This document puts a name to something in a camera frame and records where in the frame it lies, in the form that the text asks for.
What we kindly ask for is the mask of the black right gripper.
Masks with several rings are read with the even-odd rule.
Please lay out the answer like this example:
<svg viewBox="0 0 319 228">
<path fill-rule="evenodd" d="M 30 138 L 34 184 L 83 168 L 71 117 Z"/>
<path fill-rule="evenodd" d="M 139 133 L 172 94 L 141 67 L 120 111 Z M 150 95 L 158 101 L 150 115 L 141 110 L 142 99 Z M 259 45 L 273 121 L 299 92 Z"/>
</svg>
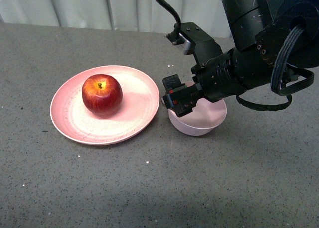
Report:
<svg viewBox="0 0 319 228">
<path fill-rule="evenodd" d="M 201 98 L 214 103 L 229 96 L 241 95 L 247 88 L 235 74 L 235 69 L 233 53 L 228 52 L 209 60 L 202 67 L 194 66 L 193 85 L 181 82 L 177 74 L 165 77 L 162 83 L 167 95 L 161 98 L 161 102 L 177 117 L 182 117 L 191 113 Z"/>
</svg>

